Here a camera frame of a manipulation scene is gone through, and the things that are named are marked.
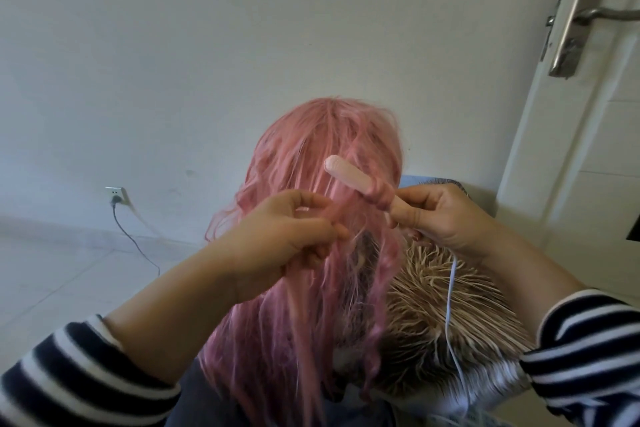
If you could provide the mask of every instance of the white wall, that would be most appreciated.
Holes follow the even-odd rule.
[[[395,110],[406,172],[492,196],[556,0],[0,0],[0,214],[199,241],[276,117]],[[122,211],[133,234],[152,236]]]

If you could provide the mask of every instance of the door handle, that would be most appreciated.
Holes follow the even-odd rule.
[[[615,10],[606,7],[585,9],[573,17],[573,22],[588,26],[594,19],[608,19],[610,21],[640,21],[640,10]]]
[[[549,76],[569,78],[575,75],[580,56],[596,19],[640,21],[640,10],[613,10],[600,7],[602,0],[573,0],[562,35],[551,59]]]

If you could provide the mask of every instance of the electrical outlet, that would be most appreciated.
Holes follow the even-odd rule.
[[[114,196],[119,196],[120,199],[122,199],[120,204],[129,204],[129,199],[127,198],[127,192],[124,190],[123,187],[106,186],[105,189],[109,193],[109,203],[111,203],[111,199]]]

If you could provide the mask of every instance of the striped shirt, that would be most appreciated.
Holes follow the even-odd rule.
[[[548,313],[520,362],[551,413],[576,425],[640,426],[640,310],[596,290]]]
[[[142,372],[99,316],[48,336],[2,375],[0,427],[162,426],[180,387]]]
[[[640,426],[640,311],[598,291],[551,309],[522,367],[549,410],[584,426]],[[0,382],[0,427],[161,426],[178,386],[140,371],[99,316],[47,337]]]

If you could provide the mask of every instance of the pink hair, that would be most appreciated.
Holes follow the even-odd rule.
[[[324,159],[332,154],[372,176],[374,186],[366,198],[324,171]],[[368,287],[358,279],[352,253],[365,232],[378,249],[365,309],[372,317],[364,342],[363,392],[368,395],[380,369],[377,345],[387,320],[385,296],[401,265],[402,239],[369,202],[379,207],[390,202],[385,188],[397,188],[402,161],[393,115],[355,99],[308,101],[260,138],[235,206],[226,216],[241,220],[264,198],[284,189],[313,190],[334,200],[336,205],[324,214],[343,223],[353,240],[335,245],[319,271],[291,264],[269,291],[231,309],[205,344],[200,354],[204,374],[213,385],[221,382],[229,388],[252,423],[302,420],[309,426],[314,415],[324,418],[321,383],[332,390],[336,327],[362,309],[354,298],[358,289]],[[214,217],[208,239],[215,237],[214,223],[219,222]],[[295,401],[300,408],[292,407]]]

